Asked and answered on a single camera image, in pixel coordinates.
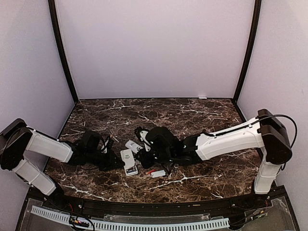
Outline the white remote with green buttons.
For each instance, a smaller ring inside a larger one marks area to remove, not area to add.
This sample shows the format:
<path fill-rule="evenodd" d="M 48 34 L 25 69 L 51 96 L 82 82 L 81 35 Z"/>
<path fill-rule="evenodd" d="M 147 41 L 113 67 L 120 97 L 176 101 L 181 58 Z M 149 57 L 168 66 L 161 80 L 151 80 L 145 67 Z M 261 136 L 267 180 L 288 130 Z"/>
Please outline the white remote with green buttons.
<path fill-rule="evenodd" d="M 125 171 L 126 176 L 133 176 L 133 175 L 127 174 L 128 170 L 135 169 L 135 168 L 138 169 L 132 151 L 130 149 L 122 150 L 120 151 L 120 155 L 121 155 L 122 161 L 125 163 L 124 171 Z"/>

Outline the white battery cover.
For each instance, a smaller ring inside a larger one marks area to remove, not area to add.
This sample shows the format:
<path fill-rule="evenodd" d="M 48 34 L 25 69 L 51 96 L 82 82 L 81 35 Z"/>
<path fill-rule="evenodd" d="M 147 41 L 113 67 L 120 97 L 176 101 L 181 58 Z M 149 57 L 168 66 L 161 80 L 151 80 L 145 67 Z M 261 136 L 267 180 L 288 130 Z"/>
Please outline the white battery cover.
<path fill-rule="evenodd" d="M 154 172 L 151 173 L 152 178 L 163 177 L 165 175 L 166 175 L 166 172 L 164 170 L 154 171 Z"/>

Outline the white remote with compartment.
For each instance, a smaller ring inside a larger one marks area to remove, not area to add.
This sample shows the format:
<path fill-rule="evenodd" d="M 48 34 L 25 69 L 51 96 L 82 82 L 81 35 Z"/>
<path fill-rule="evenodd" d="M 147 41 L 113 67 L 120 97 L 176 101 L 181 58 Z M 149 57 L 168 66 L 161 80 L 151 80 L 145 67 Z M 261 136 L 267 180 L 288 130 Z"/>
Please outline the white remote with compartment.
<path fill-rule="evenodd" d="M 134 154 L 137 154 L 138 151 L 143 149 L 139 144 L 135 143 L 134 141 L 129 140 L 126 142 L 125 146 L 130 149 Z"/>

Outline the blue purple battery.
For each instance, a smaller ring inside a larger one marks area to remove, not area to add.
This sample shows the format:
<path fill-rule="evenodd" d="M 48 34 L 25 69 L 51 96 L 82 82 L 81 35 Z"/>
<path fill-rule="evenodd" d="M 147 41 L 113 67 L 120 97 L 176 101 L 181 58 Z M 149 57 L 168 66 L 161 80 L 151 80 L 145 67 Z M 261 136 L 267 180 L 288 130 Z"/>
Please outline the blue purple battery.
<path fill-rule="evenodd" d="M 137 173 L 138 173 L 138 170 L 137 170 L 136 168 L 127 171 L 127 174 L 128 174 L 128 175 L 135 175 L 135 174 L 137 174 Z"/>

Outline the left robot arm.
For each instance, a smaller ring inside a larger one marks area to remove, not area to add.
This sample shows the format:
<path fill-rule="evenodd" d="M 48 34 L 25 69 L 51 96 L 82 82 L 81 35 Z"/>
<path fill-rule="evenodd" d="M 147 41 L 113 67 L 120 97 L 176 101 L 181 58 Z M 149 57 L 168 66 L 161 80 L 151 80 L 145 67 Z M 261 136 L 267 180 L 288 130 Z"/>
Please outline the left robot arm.
<path fill-rule="evenodd" d="M 58 210 L 68 206 L 60 186 L 33 164 L 25 153 L 36 153 L 71 166 L 92 164 L 100 171 L 122 168 L 124 161 L 113 151 L 112 136 L 104 139 L 96 131 L 84 132 L 81 139 L 60 141 L 34 128 L 18 118 L 0 133 L 0 167 L 12 171 L 26 183 L 37 188 Z"/>

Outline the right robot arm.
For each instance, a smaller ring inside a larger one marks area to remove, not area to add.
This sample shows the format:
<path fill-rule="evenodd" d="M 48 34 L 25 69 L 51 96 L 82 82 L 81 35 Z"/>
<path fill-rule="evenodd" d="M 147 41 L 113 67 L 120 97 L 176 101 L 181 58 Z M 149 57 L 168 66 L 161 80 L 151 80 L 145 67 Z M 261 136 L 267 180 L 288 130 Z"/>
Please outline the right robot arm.
<path fill-rule="evenodd" d="M 263 153 L 262 162 L 253 192 L 245 199 L 245 204 L 255 209 L 263 203 L 264 194 L 269 193 L 280 170 L 293 155 L 295 142 L 289 140 L 280 117 L 291 120 L 287 115 L 273 115 L 269 110 L 261 109 L 256 117 L 237 126 L 212 133 L 202 131 L 183 140 L 166 127 L 151 130 L 138 127 L 134 130 L 135 135 L 145 147 L 135 157 L 143 168 L 166 163 L 190 166 L 223 154 L 258 148 Z"/>

